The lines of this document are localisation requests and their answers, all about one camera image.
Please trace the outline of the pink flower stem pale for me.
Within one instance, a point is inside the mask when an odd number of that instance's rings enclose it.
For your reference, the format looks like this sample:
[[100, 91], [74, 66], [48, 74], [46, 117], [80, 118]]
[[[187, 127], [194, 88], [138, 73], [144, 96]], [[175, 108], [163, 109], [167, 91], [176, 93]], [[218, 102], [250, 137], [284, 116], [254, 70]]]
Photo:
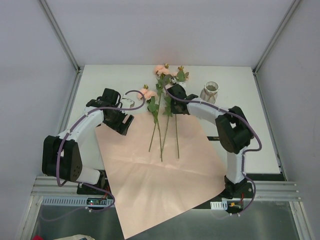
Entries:
[[177, 83], [175, 77], [171, 74], [165, 75], [163, 77], [163, 82], [164, 82], [164, 112], [163, 115], [165, 116], [165, 131], [164, 131], [164, 137], [162, 141], [162, 150], [165, 148], [165, 143], [166, 143], [166, 138], [167, 138], [167, 133], [168, 133], [168, 127], [169, 127], [169, 120], [170, 117], [173, 116], [171, 113], [171, 97], [166, 93], [166, 89], [172, 87]]

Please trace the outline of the black ribbon gold lettering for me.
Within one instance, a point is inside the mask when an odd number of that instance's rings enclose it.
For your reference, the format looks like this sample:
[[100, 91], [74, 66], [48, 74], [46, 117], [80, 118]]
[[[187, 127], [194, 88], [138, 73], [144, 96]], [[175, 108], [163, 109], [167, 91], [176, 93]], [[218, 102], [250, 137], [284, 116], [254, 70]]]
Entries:
[[219, 141], [220, 138], [218, 136], [207, 136], [207, 139], [209, 141]]

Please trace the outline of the pink wrapping paper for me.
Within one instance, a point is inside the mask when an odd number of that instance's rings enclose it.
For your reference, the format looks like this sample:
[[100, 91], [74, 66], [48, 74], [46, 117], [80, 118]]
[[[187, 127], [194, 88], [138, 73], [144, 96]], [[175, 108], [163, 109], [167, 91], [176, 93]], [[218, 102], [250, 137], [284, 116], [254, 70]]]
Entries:
[[[166, 117], [159, 118], [161, 141]], [[127, 135], [105, 125], [95, 129], [115, 208], [125, 239], [174, 218], [214, 197], [225, 188], [226, 167], [192, 115], [169, 119], [163, 162], [158, 128], [151, 150], [153, 117], [135, 115]]]

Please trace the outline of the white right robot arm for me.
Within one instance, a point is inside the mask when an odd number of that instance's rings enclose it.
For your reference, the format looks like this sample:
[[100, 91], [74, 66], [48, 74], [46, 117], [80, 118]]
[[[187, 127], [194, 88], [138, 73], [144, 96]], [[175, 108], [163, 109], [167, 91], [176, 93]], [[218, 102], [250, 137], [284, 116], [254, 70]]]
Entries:
[[170, 97], [170, 111], [174, 115], [192, 115], [216, 126], [221, 146], [227, 152], [227, 172], [222, 197], [232, 199], [242, 193], [247, 184], [245, 151], [254, 137], [253, 130], [240, 107], [223, 109], [195, 94], [187, 95], [185, 89], [175, 84], [165, 92]]

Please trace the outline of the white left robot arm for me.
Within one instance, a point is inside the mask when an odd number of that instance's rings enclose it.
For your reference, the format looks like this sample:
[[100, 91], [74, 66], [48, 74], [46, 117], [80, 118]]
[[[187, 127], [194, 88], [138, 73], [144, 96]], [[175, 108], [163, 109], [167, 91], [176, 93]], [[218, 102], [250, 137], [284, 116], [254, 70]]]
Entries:
[[131, 103], [132, 100], [126, 103], [119, 92], [105, 88], [101, 96], [86, 104], [83, 115], [70, 129], [45, 138], [42, 173], [51, 177], [59, 173], [59, 178], [64, 181], [86, 183], [94, 194], [102, 194], [106, 188], [105, 181], [101, 179], [102, 173], [83, 165], [80, 145], [101, 124], [125, 136], [134, 117], [123, 109], [129, 109]]

